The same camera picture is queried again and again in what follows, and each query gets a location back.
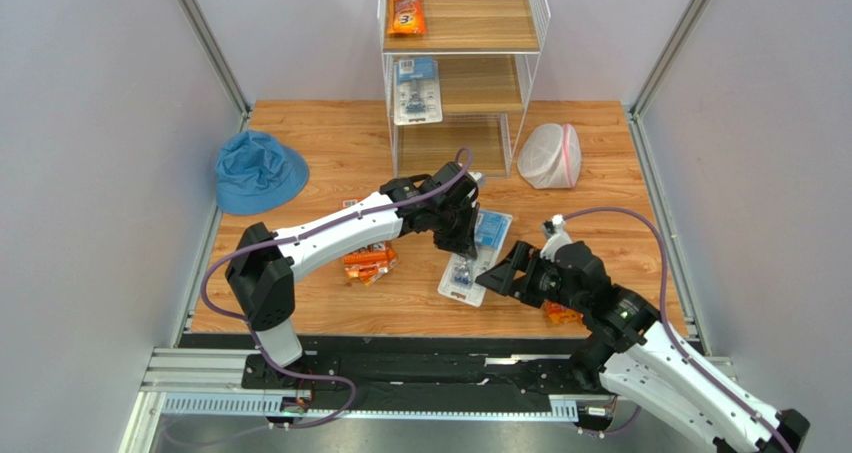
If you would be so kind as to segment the white Gillette razor pack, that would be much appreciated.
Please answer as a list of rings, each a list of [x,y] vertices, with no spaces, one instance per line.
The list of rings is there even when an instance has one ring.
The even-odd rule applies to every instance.
[[[475,280],[495,266],[513,219],[510,214],[490,210],[478,213],[473,236],[477,258],[451,255],[437,289],[441,296],[472,307],[482,305],[486,288]]]

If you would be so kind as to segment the blue card razor blister pack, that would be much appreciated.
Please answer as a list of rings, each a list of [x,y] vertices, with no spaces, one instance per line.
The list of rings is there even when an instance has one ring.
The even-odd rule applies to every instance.
[[[443,121],[438,62],[431,56],[407,57],[394,65],[393,112],[395,126]]]

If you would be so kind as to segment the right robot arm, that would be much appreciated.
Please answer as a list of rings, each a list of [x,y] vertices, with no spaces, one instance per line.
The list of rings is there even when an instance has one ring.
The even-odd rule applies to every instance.
[[[477,284],[540,307],[581,314],[590,336],[571,355],[583,389],[624,397],[700,447],[717,452],[798,452],[810,429],[794,409],[746,392],[677,333],[639,294],[613,283],[582,242],[539,250],[517,242]]]

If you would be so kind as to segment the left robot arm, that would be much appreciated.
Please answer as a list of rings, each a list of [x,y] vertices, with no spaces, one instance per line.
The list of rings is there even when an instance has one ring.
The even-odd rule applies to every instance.
[[[392,179],[354,205],[307,224],[247,228],[225,279],[260,349],[279,367],[302,357],[292,322],[296,284],[360,248],[430,233],[437,249],[475,258],[478,194],[484,182],[482,173],[448,162],[434,174]]]

